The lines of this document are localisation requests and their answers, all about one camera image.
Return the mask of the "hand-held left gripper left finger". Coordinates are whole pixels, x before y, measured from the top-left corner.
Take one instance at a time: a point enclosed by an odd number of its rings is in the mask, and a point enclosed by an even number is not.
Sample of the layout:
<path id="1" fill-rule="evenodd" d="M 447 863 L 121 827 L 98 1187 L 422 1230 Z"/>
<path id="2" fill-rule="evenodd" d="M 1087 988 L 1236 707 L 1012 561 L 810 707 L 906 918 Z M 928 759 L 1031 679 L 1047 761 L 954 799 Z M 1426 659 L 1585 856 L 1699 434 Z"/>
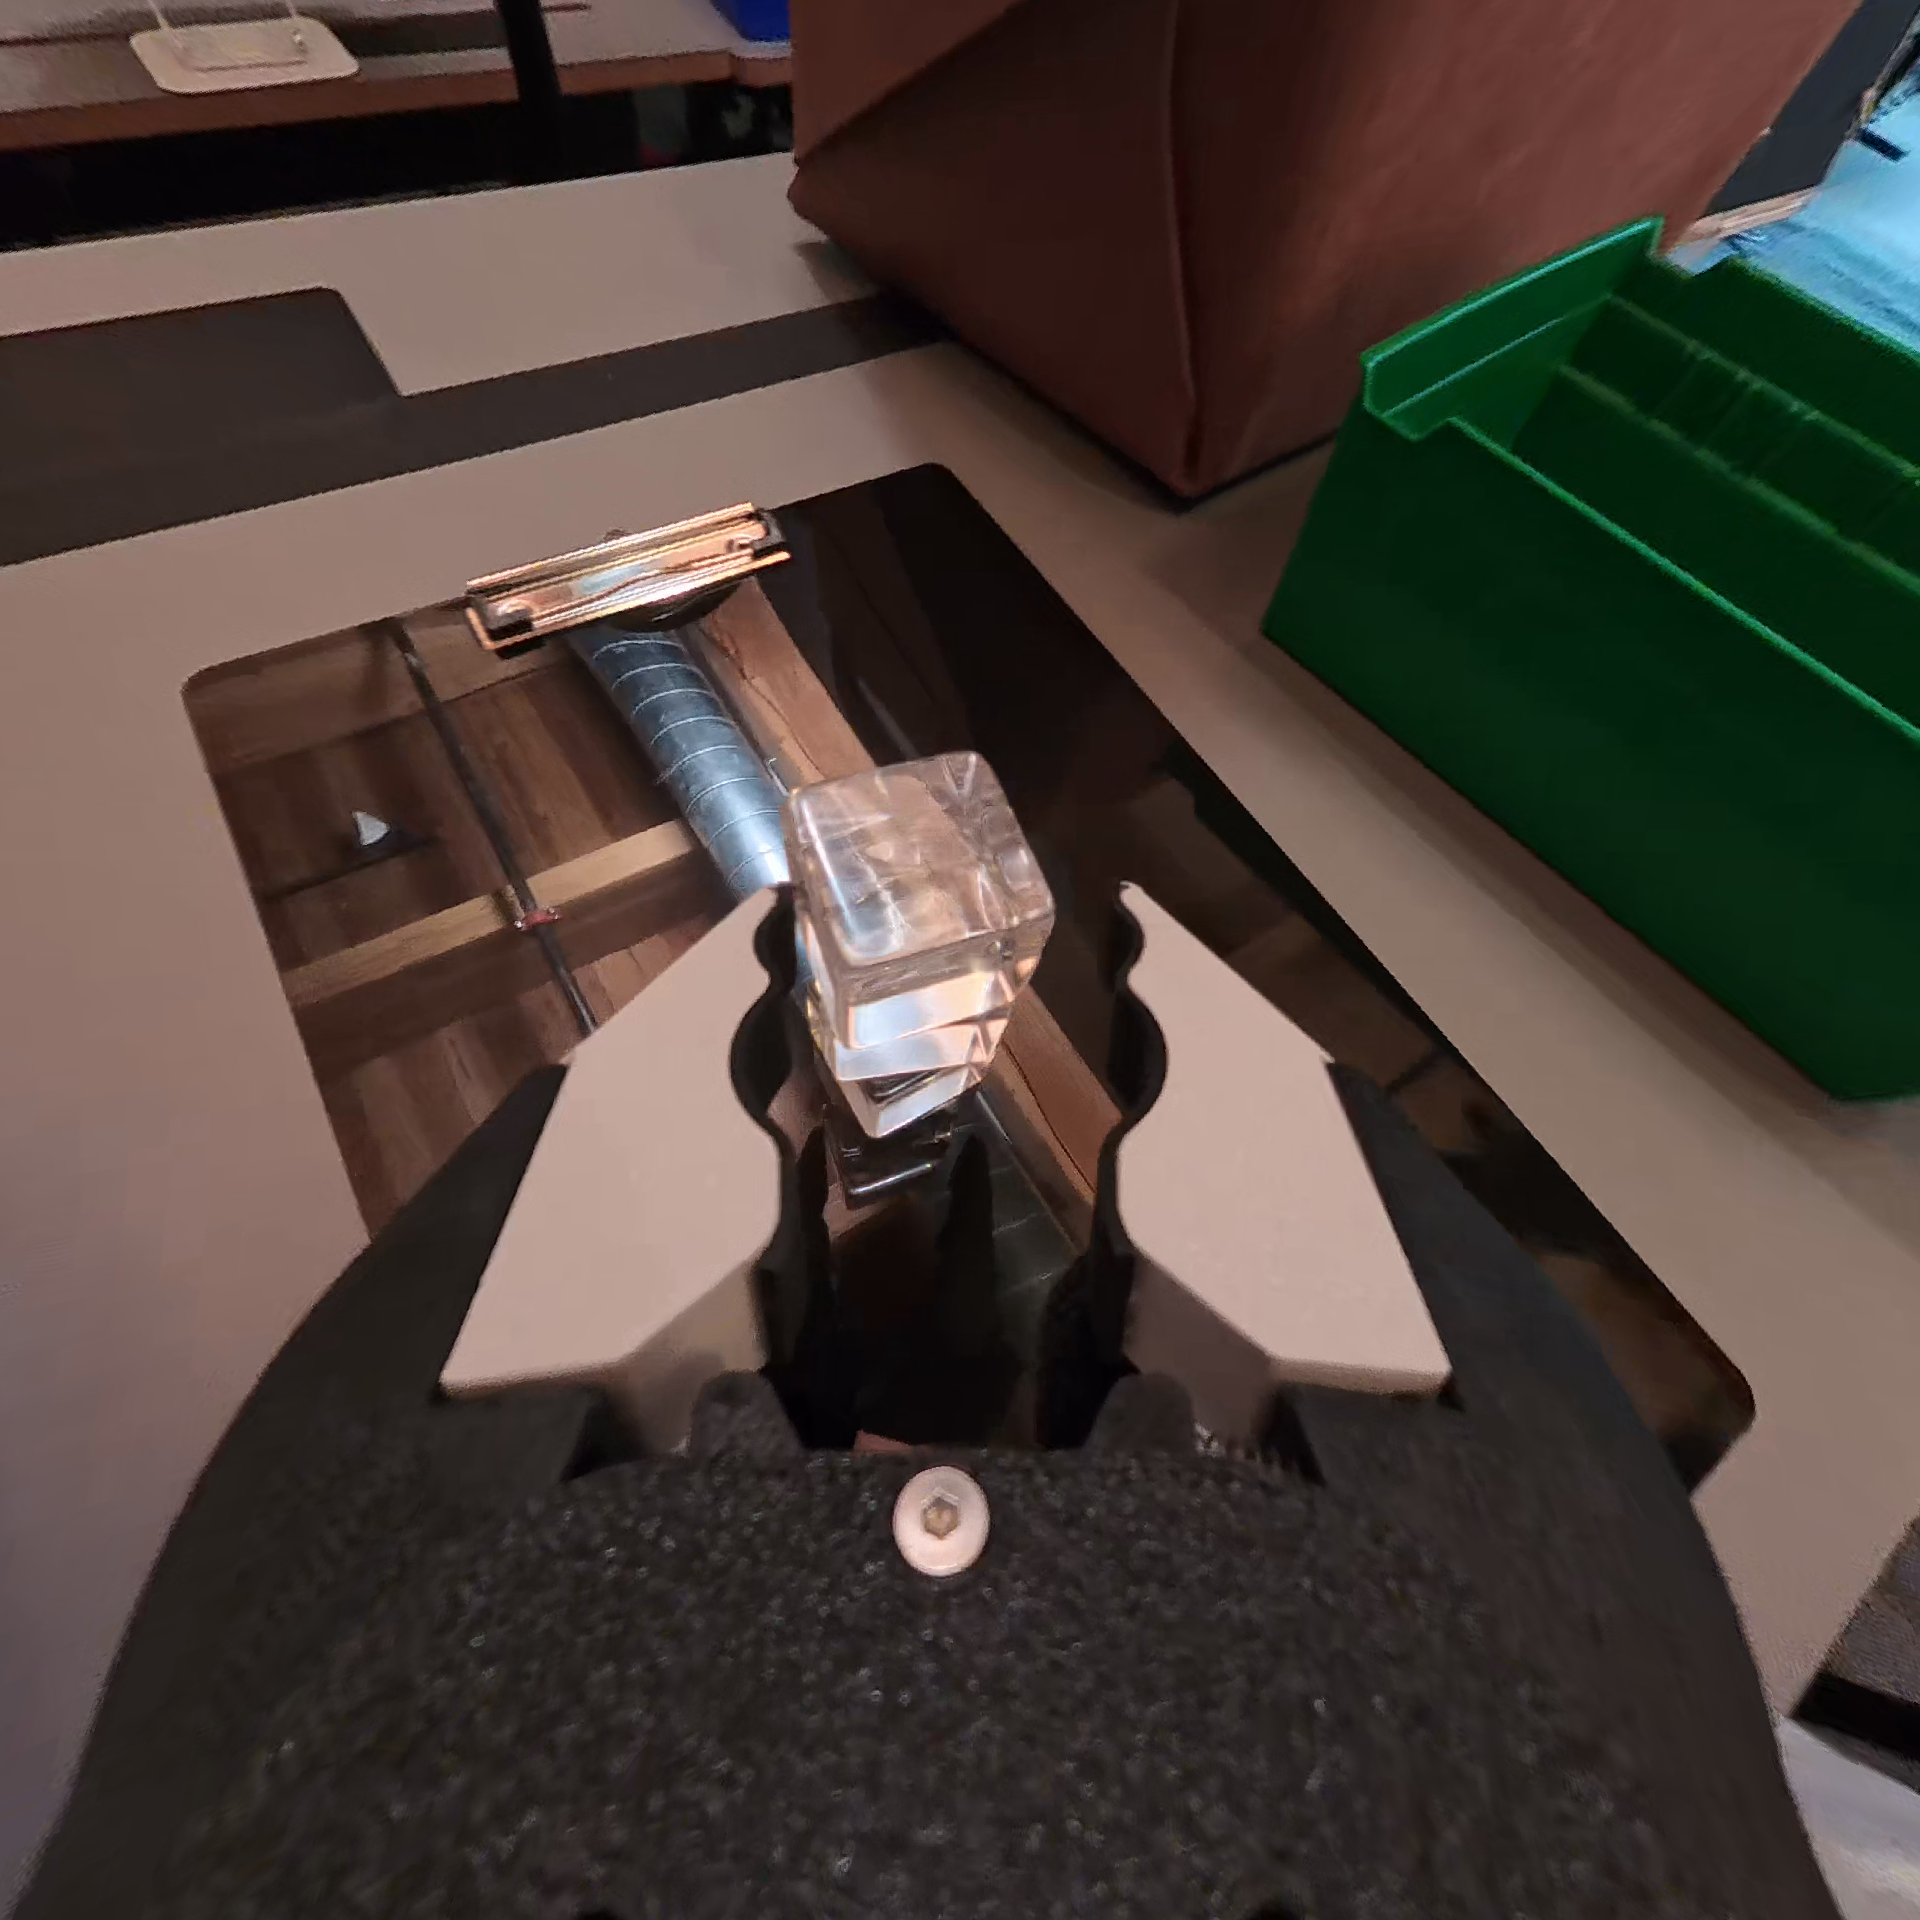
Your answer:
<path id="1" fill-rule="evenodd" d="M 831 1275 L 825 1144 L 799 1068 L 786 886 L 744 901 L 563 1072 L 441 1372 L 454 1400 L 587 1387 L 642 1450 L 710 1381 L 785 1366 Z"/>

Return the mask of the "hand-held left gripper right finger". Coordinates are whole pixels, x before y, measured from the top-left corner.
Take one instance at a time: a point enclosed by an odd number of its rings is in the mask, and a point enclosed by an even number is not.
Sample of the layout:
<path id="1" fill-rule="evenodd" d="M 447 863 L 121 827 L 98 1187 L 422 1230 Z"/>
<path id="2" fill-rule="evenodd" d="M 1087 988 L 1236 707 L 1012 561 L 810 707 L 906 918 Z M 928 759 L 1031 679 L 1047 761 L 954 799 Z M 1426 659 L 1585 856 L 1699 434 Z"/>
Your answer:
<path id="1" fill-rule="evenodd" d="M 1247 1446 L 1299 1388 L 1436 1400 L 1453 1361 L 1329 1050 L 1139 882 L 1105 958 L 1117 1116 L 1042 1314 L 1040 1445 L 1083 1446 L 1126 1379 Z"/>

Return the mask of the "clear acrylic cube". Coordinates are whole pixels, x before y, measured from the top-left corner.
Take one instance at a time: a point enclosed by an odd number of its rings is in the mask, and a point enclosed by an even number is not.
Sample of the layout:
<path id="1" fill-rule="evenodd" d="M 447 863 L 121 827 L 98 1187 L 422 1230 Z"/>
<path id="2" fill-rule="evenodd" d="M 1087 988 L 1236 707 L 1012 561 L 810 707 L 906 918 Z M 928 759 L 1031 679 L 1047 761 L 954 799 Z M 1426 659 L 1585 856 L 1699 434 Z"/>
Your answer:
<path id="1" fill-rule="evenodd" d="M 842 1144 L 856 1156 L 921 1151 L 945 1140 L 959 1104 L 982 1079 L 978 1066 L 923 1068 L 873 1079 L 828 1079 Z"/>
<path id="2" fill-rule="evenodd" d="M 949 973 L 868 1000 L 836 986 L 816 955 L 806 966 L 806 1018 L 816 1050 L 838 1081 L 876 1083 L 987 1068 L 1040 963 Z"/>
<path id="3" fill-rule="evenodd" d="M 809 964 L 850 1043 L 997 1018 L 1038 970 L 1055 896 L 977 751 L 804 785 L 781 830 Z"/>

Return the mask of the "grey desk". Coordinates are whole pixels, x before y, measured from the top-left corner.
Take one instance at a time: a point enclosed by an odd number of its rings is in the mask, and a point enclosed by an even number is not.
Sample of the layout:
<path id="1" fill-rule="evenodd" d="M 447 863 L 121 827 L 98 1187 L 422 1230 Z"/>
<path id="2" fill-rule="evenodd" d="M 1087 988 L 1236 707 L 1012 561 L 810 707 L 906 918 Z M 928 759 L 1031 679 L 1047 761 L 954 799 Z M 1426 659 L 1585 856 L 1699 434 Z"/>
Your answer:
<path id="1" fill-rule="evenodd" d="M 1172 511 L 954 346 L 4 571 L 4 1743 L 85 1741 L 364 1243 L 183 685 L 739 501 L 953 469 L 1744 1375 L 1697 1495 L 1788 1706 L 1917 1519 L 1917 1116 L 1824 1108 L 1257 628 L 1326 464 Z"/>

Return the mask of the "black clipboard with metal clip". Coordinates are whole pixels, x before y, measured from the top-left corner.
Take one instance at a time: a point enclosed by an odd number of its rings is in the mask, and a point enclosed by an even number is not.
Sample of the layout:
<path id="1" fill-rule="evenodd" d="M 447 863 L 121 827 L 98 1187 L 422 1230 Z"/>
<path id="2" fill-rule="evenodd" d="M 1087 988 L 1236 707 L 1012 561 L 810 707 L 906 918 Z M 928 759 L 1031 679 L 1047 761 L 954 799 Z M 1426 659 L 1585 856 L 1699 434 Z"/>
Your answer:
<path id="1" fill-rule="evenodd" d="M 1117 1104 L 1103 909 L 1139 884 L 1381 1089 L 1572 1306 L 1689 1488 L 1755 1423 L 1740 1371 L 1213 774 L 971 493 L 923 467 L 782 512 L 793 558 L 687 643 L 785 786 L 978 752 L 1059 905 L 961 1120 L 992 1170 L 999 1314 L 1036 1364 Z M 184 691 L 364 1226 L 733 907 L 589 665 L 487 651 L 453 601 Z"/>

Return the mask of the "green plastic bin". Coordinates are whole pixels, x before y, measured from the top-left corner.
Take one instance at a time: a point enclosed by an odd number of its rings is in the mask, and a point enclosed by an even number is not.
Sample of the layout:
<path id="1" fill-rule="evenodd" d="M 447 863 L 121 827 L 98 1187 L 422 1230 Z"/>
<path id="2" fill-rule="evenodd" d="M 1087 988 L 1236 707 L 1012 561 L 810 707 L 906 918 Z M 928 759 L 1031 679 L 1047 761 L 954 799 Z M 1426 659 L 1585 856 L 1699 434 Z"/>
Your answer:
<path id="1" fill-rule="evenodd" d="M 1819 1091 L 1918 1089 L 1918 368 L 1644 219 L 1360 358 L 1263 635 Z"/>

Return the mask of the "background wooden table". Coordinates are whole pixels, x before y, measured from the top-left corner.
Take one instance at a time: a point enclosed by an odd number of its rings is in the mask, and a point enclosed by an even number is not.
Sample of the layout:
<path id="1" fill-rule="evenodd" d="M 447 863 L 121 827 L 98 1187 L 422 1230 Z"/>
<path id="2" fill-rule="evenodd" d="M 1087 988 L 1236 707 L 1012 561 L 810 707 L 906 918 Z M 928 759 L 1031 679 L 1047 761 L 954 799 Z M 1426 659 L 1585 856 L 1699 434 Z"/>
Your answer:
<path id="1" fill-rule="evenodd" d="M 713 5 L 612 3 L 546 20 L 557 88 L 569 99 L 665 84 L 768 88 L 793 79 L 786 43 L 734 34 Z M 133 37 L 4 46 L 7 154 L 116 140 L 311 126 L 405 112 L 515 105 L 511 27 L 475 46 L 429 46 L 406 29 L 386 43 L 347 34 L 357 70 L 338 79 L 177 94 L 157 84 Z"/>

